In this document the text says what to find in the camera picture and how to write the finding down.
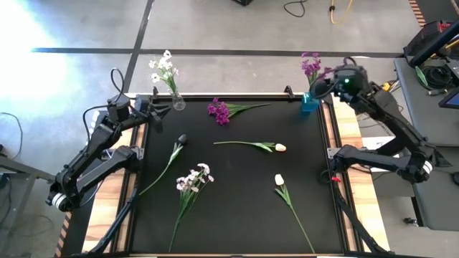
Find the dark tulip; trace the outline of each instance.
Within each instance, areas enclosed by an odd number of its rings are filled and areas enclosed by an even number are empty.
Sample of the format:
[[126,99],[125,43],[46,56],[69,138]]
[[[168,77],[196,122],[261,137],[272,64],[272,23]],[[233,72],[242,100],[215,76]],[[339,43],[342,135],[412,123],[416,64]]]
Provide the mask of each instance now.
[[180,144],[185,145],[187,141],[188,141],[188,136],[186,136],[186,134],[182,134],[179,137],[179,143]]

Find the wooden table frame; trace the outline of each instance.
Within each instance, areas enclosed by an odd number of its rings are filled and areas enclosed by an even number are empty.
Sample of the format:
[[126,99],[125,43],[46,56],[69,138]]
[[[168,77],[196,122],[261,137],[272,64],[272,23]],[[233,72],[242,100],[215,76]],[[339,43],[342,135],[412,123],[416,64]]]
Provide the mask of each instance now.
[[[286,93],[184,93],[182,95],[285,95],[287,97]],[[345,144],[353,145],[357,148],[362,147],[359,125],[357,123],[355,113],[346,103],[339,102],[338,99],[334,98],[332,105],[323,102],[322,108],[319,110],[321,111],[323,119],[326,122],[326,128],[324,129],[327,132],[329,147],[336,148]],[[113,148],[117,148],[121,145],[137,145],[143,147],[143,142],[146,138],[144,137],[146,126],[147,125],[142,125],[138,128],[123,132],[123,136],[113,146]],[[379,204],[377,201],[376,193],[374,191],[371,175],[350,168],[347,175],[339,176],[344,179],[343,182],[347,182],[350,185],[350,188],[347,188],[344,183],[340,183],[340,190],[345,198],[347,198],[347,196],[351,196],[351,198],[347,199],[351,202],[350,206],[356,212],[359,221],[364,225],[365,229],[370,233],[370,235],[377,241],[379,246],[389,250],[389,244],[387,241],[386,232],[384,230],[384,225],[382,222]],[[131,195],[135,182],[136,174],[125,173],[124,169],[109,175],[105,179],[104,184],[102,184],[99,191],[95,195],[93,210],[91,212],[89,224],[87,226],[87,232],[82,247],[82,252],[91,250],[103,237],[110,225],[115,221],[116,215]],[[344,218],[344,225],[346,228],[346,239],[343,239],[345,241],[345,245],[349,247],[350,251],[358,251],[359,249],[362,249],[361,241],[356,241],[356,232],[354,231],[354,228],[351,225],[349,219],[342,211],[340,212]],[[131,215],[132,214],[127,215],[127,217],[124,219],[123,224],[121,225],[121,228],[115,236],[114,240],[105,250],[106,252],[125,251],[126,247],[131,245],[129,242],[131,238],[131,232],[129,229],[132,228],[130,226],[132,223]],[[55,253],[56,257],[61,256],[60,250],[64,245],[66,228],[69,225],[70,218],[71,213],[66,213],[61,236],[58,241],[58,247]],[[368,252],[368,247],[365,244],[363,245],[363,249]]]

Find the black line on floor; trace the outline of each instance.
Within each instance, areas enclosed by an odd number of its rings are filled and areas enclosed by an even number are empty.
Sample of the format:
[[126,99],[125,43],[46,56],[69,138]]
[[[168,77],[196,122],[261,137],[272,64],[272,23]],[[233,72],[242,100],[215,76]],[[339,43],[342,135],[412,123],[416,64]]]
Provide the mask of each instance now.
[[35,47],[33,53],[60,53],[60,54],[130,54],[133,49],[118,48],[73,48],[73,47]]
[[136,43],[134,44],[133,53],[131,59],[129,60],[128,69],[126,70],[126,75],[124,77],[124,92],[129,91],[131,86],[132,76],[134,74],[134,69],[136,68],[136,63],[140,49],[142,47],[143,38],[145,37],[146,27],[148,25],[148,20],[150,18],[151,8],[153,7],[154,0],[148,0],[146,3],[145,11],[143,13],[141,26],[138,29]]
[[[165,49],[140,49],[140,54],[163,54]],[[228,50],[228,49],[169,49],[177,55],[215,55],[215,56],[269,56],[269,57],[299,57],[303,51],[283,50]],[[372,57],[372,58],[395,58],[402,57],[403,53],[379,53],[379,52],[328,52],[309,51],[319,53],[321,57]]]

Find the wooden board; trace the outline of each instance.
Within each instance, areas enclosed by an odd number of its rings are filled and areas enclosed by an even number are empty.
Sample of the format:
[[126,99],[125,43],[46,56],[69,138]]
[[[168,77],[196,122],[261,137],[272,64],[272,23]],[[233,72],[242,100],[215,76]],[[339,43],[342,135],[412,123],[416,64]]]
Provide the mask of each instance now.
[[[342,144],[362,147],[359,125],[354,111],[347,104],[339,102],[337,99],[333,100],[333,103]],[[333,144],[336,145],[336,141],[333,138],[333,131],[331,129],[330,117],[327,115],[326,123],[331,144],[332,146]],[[142,136],[143,130],[140,130],[138,134],[138,141],[142,139]],[[117,145],[129,145],[130,140],[131,134],[126,131],[123,133],[123,137],[118,141]],[[348,172],[354,203],[356,206],[356,213],[359,220],[368,230],[370,235],[374,237],[377,243],[382,248],[389,250],[389,244],[387,242],[387,236],[384,230],[371,175],[352,169]],[[120,189],[123,183],[123,173],[124,171],[119,171],[107,177],[104,184],[100,187],[99,192],[96,194],[82,252],[91,250],[115,220],[120,198]],[[124,242],[125,240],[124,236],[126,234],[123,234],[123,232],[126,232],[127,221],[128,218],[126,218],[123,223],[119,243]],[[355,250],[355,242],[351,241],[351,239],[354,239],[354,233],[351,229],[349,220],[346,219],[345,223],[348,238],[350,239],[350,245],[353,247],[351,249]]]

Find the glass vase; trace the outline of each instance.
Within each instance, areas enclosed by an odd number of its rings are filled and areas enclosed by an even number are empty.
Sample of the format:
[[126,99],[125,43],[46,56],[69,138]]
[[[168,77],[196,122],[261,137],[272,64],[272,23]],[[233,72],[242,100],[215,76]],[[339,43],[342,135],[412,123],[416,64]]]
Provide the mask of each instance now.
[[178,111],[183,110],[186,106],[186,103],[183,97],[180,95],[179,89],[176,88],[175,91],[169,89],[169,93],[171,93],[172,105],[174,106],[174,109]]

